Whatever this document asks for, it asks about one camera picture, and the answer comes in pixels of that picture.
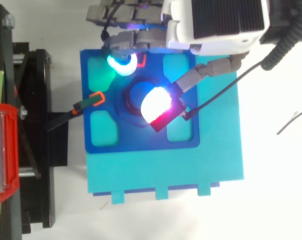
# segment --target teal box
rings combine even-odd
[[[198,57],[196,62],[207,63],[213,59],[216,57]],[[167,68],[166,64],[164,72],[173,78],[180,75],[176,74],[178,71],[174,67]],[[95,79],[99,76],[93,69],[89,69],[88,73],[94,75]],[[197,88],[199,105],[235,78],[236,73],[230,73],[204,79]],[[167,137],[170,141],[187,141],[191,137],[185,134],[189,131],[180,131],[180,124],[183,123],[179,118],[168,126]],[[183,125],[184,129],[189,127],[189,122]],[[199,127],[200,144],[194,148],[87,153],[89,193],[111,193],[112,202],[118,204],[124,202],[124,191],[127,190],[155,188],[156,199],[160,200],[168,198],[170,186],[197,185],[198,195],[207,196],[211,192],[210,183],[242,180],[244,174],[237,86],[200,111]]]

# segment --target wire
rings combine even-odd
[[[237,84],[243,77],[245,77],[247,74],[249,74],[252,70],[254,70],[255,68],[257,68],[258,66],[261,65],[262,62],[259,62],[257,64],[255,64],[254,66],[252,66],[251,68],[249,68],[246,72],[244,72],[242,75],[240,75],[238,78],[236,78],[233,82],[231,82],[226,88],[224,88],[223,90],[221,90],[218,94],[216,94],[214,97],[212,97],[211,99],[209,99],[207,102],[205,102],[204,104],[200,105],[199,107],[189,111],[188,113],[186,113],[184,115],[184,119],[186,121],[188,121],[189,119],[191,119],[192,117],[194,117],[196,114],[199,113],[199,111],[203,108],[205,108],[208,104],[212,103],[214,100],[216,100],[217,98],[219,98],[222,94],[224,94],[227,90],[229,90],[231,87],[233,87],[235,84]]]
[[[124,1],[125,0],[119,1],[117,3],[117,5],[115,6],[115,8],[113,9],[113,11],[110,13],[109,17],[107,18],[107,20],[105,22],[105,25],[104,25],[104,28],[103,28],[103,31],[102,31],[102,34],[101,34],[102,41],[105,41],[105,40],[107,40],[110,37],[110,34],[107,32],[107,28],[110,26],[111,20],[114,17],[116,11],[118,11],[118,9],[120,8],[120,6],[122,4],[124,4]]]
[[[272,70],[286,54],[302,39],[302,0],[295,0],[297,15],[288,32],[276,44],[275,48],[262,61],[262,69]]]
[[[300,114],[298,114],[296,117],[292,118],[284,127],[282,127],[281,130],[279,130],[279,132],[277,133],[277,135],[280,135],[282,133],[282,131],[285,130],[285,128],[287,128],[292,122],[294,122],[301,115],[302,115],[302,112]]]

